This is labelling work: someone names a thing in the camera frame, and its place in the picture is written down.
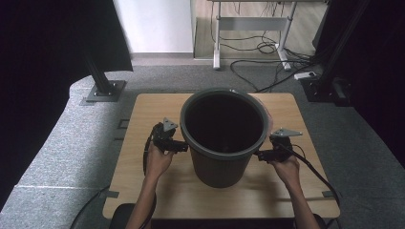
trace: wooden table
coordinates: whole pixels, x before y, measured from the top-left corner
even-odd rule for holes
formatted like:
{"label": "wooden table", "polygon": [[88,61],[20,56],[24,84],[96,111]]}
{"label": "wooden table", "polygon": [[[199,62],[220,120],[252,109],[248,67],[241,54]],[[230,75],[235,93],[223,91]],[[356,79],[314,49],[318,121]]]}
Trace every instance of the wooden table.
{"label": "wooden table", "polygon": [[[182,104],[191,94],[140,94],[137,97],[123,141],[103,215],[110,219],[122,203],[135,202],[144,178],[142,153],[153,126],[166,116],[179,124]],[[253,94],[260,98],[274,119],[274,128],[302,132],[291,143],[301,146],[307,159],[325,177],[325,172],[310,140],[309,133],[291,94]],[[183,140],[180,128],[174,139]],[[271,149],[267,140],[262,148]],[[301,183],[312,211],[323,218],[337,218],[339,208],[333,198],[324,198],[328,188],[301,163]],[[293,218],[288,191],[274,168],[253,156],[241,180],[216,189],[203,184],[195,175],[191,155],[178,153],[160,178],[155,219],[259,219]]]}

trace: bucket rim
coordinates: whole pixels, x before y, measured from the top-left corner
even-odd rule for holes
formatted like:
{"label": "bucket rim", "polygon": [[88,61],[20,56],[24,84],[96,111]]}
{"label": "bucket rim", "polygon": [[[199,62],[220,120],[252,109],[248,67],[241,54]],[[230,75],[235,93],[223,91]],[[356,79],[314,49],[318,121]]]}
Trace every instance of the bucket rim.
{"label": "bucket rim", "polygon": [[[187,109],[197,99],[202,99],[202,98],[212,96],[212,95],[230,95],[233,97],[240,98],[240,99],[248,102],[248,104],[251,105],[252,108],[260,115],[260,118],[262,119],[262,123],[263,123],[263,129],[262,129],[262,133],[261,133],[260,137],[257,139],[257,141],[254,144],[252,144],[247,149],[244,149],[239,152],[221,153],[221,152],[216,152],[216,151],[210,150],[206,147],[203,147],[199,142],[197,142],[194,139],[194,137],[191,136],[191,134],[188,132],[187,127],[185,125],[185,113],[187,112]],[[181,108],[180,126],[181,126],[181,133],[182,133],[182,136],[184,137],[185,141],[190,145],[191,148],[193,148],[198,153],[203,154],[204,156],[208,156],[213,159],[218,159],[218,160],[237,160],[237,159],[251,156],[253,153],[258,151],[259,148],[262,146],[262,144],[266,140],[266,136],[267,136],[268,118],[267,118],[267,112],[266,112],[265,108],[263,107],[263,105],[252,95],[250,95],[246,92],[243,92],[243,91],[235,90],[235,89],[213,88],[213,89],[202,90],[195,94],[192,94],[184,102],[184,104]]]}

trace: gray carpet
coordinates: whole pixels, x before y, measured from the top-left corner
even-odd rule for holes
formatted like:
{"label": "gray carpet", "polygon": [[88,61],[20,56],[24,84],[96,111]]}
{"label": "gray carpet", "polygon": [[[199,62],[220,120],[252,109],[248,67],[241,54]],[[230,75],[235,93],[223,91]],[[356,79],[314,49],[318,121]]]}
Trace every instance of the gray carpet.
{"label": "gray carpet", "polygon": [[[67,107],[0,215],[0,228],[69,228],[88,199],[108,185],[117,163],[124,129],[138,94],[194,93],[210,87],[254,90],[229,68],[211,66],[135,67],[134,73],[107,73],[126,80],[119,102],[80,106],[94,81],[71,87]],[[274,66],[236,67],[258,88],[274,78]],[[281,72],[279,77],[287,74]],[[299,82],[290,79],[274,93],[295,96],[330,183],[341,195],[343,228],[405,227],[405,171],[354,108],[308,103]],[[96,198],[76,228],[107,228]],[[331,228],[338,228],[336,222]]]}

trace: hand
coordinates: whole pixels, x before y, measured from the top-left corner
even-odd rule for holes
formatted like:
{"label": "hand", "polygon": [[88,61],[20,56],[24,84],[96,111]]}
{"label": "hand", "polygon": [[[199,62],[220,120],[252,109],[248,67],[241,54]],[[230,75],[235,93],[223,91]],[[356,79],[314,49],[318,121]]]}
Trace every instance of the hand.
{"label": "hand", "polygon": [[290,156],[283,162],[271,161],[277,175],[286,184],[288,189],[301,188],[300,184],[300,163],[295,156]]}
{"label": "hand", "polygon": [[145,176],[158,179],[169,168],[174,153],[169,152],[167,155],[164,155],[151,141],[148,149]]}

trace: black bucket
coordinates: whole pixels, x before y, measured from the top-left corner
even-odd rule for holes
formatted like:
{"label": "black bucket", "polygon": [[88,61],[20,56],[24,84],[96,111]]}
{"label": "black bucket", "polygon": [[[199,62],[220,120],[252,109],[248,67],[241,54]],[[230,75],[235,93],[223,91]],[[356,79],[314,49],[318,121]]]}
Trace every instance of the black bucket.
{"label": "black bucket", "polygon": [[247,93],[210,89],[193,94],[181,109],[181,133],[190,145],[199,179],[214,188],[237,183],[266,139],[267,114]]}

